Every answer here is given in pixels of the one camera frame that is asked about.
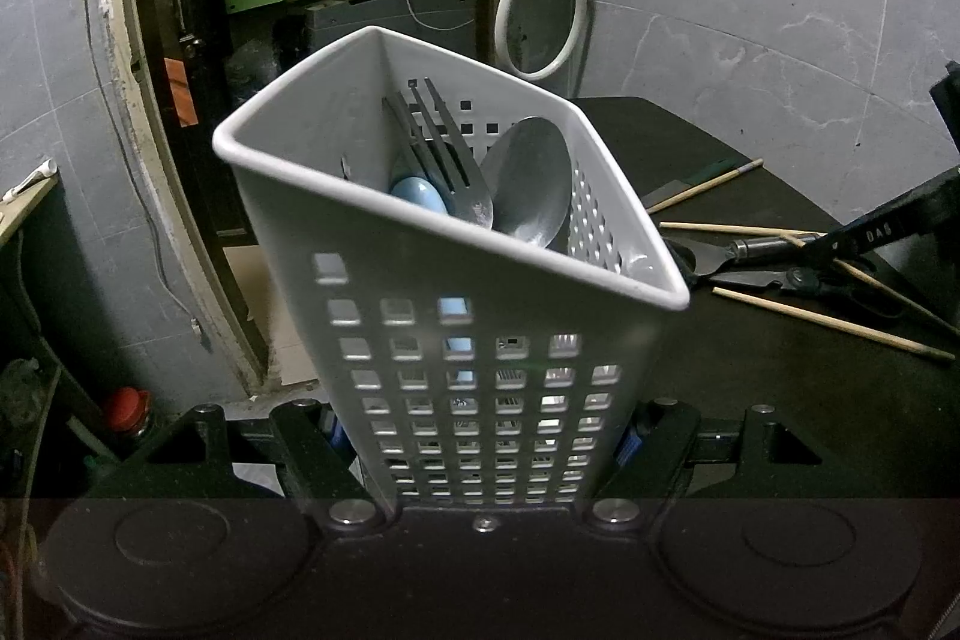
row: silver bolt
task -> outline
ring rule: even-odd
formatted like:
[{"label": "silver bolt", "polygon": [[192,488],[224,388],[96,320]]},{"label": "silver bolt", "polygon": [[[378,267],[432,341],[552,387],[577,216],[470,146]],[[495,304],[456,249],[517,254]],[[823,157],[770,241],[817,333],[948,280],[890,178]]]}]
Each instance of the silver bolt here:
[{"label": "silver bolt", "polygon": [[500,519],[493,515],[478,515],[473,519],[473,528],[481,534],[493,531],[500,525]]},{"label": "silver bolt", "polygon": [[640,508],[629,499],[600,499],[593,503],[593,515],[608,524],[629,524],[640,515]]},{"label": "silver bolt", "polygon": [[376,505],[366,499],[342,499],[330,506],[330,518],[345,527],[368,524],[376,517]]}]

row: wooden chopstick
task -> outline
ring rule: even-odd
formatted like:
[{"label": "wooden chopstick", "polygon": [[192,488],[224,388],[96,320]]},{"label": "wooden chopstick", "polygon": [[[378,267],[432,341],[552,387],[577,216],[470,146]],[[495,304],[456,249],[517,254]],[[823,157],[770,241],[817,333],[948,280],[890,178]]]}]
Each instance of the wooden chopstick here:
[{"label": "wooden chopstick", "polygon": [[683,231],[712,231],[714,234],[743,234],[747,237],[796,237],[801,234],[816,234],[823,237],[820,231],[800,231],[796,228],[765,228],[763,226],[728,226],[723,223],[672,223],[661,220],[660,228],[675,228]]},{"label": "wooden chopstick", "polygon": [[907,353],[913,353],[917,356],[927,357],[928,359],[942,360],[942,362],[952,362],[956,359],[952,353],[937,348],[924,345],[922,342],[914,342],[912,339],[904,339],[902,336],[892,335],[891,333],[880,332],[877,329],[868,329],[858,323],[851,323],[848,320],[837,319],[836,317],[822,316],[820,313],[813,313],[810,310],[801,310],[799,307],[791,307],[787,304],[772,301],[770,299],[761,299],[759,296],[751,296],[749,293],[740,293],[738,290],[724,289],[723,287],[714,287],[713,292],[718,296],[728,299],[735,299],[738,302],[752,304],[765,310],[774,311],[774,313],[792,316],[795,319],[806,320],[810,323],[816,323],[820,326],[826,326],[829,329],[838,330],[838,332],[851,333],[854,336],[862,336],[864,339],[870,339],[873,342],[879,342],[881,345],[887,345],[898,350],[905,350]]},{"label": "wooden chopstick", "polygon": [[[793,242],[793,244],[797,245],[797,247],[803,247],[804,243],[801,242],[800,239],[796,239],[795,237],[791,237],[786,234],[783,236],[787,242]],[[942,317],[938,316],[938,314],[932,313],[923,305],[917,304],[917,302],[915,302],[913,299],[904,296],[901,292],[899,292],[899,290],[894,290],[890,286],[884,285],[882,282],[880,282],[880,280],[877,280],[876,277],[872,277],[863,271],[863,269],[858,269],[856,266],[853,266],[852,263],[847,263],[839,258],[833,259],[833,265],[838,269],[842,269],[842,271],[846,272],[854,279],[859,280],[861,283],[866,283],[868,286],[875,287],[875,289],[879,290],[880,292],[886,293],[886,295],[890,296],[890,298],[896,299],[896,301],[899,301],[899,303],[903,304],[905,307],[909,307],[911,310],[915,311],[915,313],[920,314],[929,321],[936,323],[941,328],[948,330],[949,333],[952,333],[952,335],[960,338],[960,329],[957,329],[954,325],[942,319]]]},{"label": "wooden chopstick", "polygon": [[647,210],[647,213],[649,215],[659,213],[660,210],[665,210],[667,207],[672,207],[674,204],[680,204],[682,201],[692,199],[693,196],[697,196],[697,194],[702,194],[704,191],[709,191],[712,188],[716,188],[718,185],[723,185],[726,182],[730,182],[734,177],[745,175],[747,172],[762,166],[763,159],[757,158],[755,161],[751,161],[749,164],[744,164],[742,167],[736,167],[736,169],[727,172],[726,175],[714,177],[712,180],[707,180],[707,182],[693,186],[693,188],[680,191],[675,196],[670,196],[670,199],[664,199],[664,201],[659,202],[659,204],[654,204],[653,207]]}]

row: black tool handle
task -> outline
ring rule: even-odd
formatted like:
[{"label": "black tool handle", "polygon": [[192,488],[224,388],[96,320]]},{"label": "black tool handle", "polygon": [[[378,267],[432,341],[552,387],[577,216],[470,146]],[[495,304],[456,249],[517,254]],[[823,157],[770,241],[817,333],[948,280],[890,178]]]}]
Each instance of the black tool handle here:
[{"label": "black tool handle", "polygon": [[[801,242],[812,242],[817,239],[816,234],[798,234],[796,239]],[[783,237],[756,237],[755,239],[736,239],[730,245],[733,250],[733,263],[790,261],[800,256],[800,247]]]}]

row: black table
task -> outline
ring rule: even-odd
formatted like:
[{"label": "black table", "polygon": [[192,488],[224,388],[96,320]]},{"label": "black table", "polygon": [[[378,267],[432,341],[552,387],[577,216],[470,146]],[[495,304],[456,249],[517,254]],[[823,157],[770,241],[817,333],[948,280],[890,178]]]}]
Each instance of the black table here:
[{"label": "black table", "polygon": [[[738,155],[641,98],[584,98],[579,105],[637,194]],[[838,225],[767,170],[738,177],[656,218],[813,231]],[[716,244],[733,239],[702,232],[664,234]],[[879,259],[877,274],[911,295]],[[796,304],[829,313],[809,302]],[[950,352],[957,349],[949,335],[909,316],[884,330]],[[694,292],[689,310],[672,319],[642,395],[672,396],[703,415],[728,418],[739,417],[750,405],[771,404],[896,496],[960,496],[956,365],[721,299],[707,288]]]}]

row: gray wall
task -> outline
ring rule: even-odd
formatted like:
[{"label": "gray wall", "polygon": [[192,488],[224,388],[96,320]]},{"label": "gray wall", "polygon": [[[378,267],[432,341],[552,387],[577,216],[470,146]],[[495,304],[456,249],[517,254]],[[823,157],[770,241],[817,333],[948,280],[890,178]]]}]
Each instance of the gray wall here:
[{"label": "gray wall", "polygon": [[[200,344],[157,282],[143,211],[94,80],[83,1],[0,0],[0,31],[0,193],[48,155],[61,168],[61,186],[26,225],[24,263],[61,359],[95,397],[134,384],[170,411],[241,398],[226,362]],[[94,38],[109,79],[96,9]],[[110,84],[107,96],[115,101]],[[176,293],[193,307],[165,241],[163,252]]]},{"label": "gray wall", "polygon": [[580,95],[649,98],[839,220],[958,161],[927,91],[960,59],[960,0],[592,0],[592,14]]}]

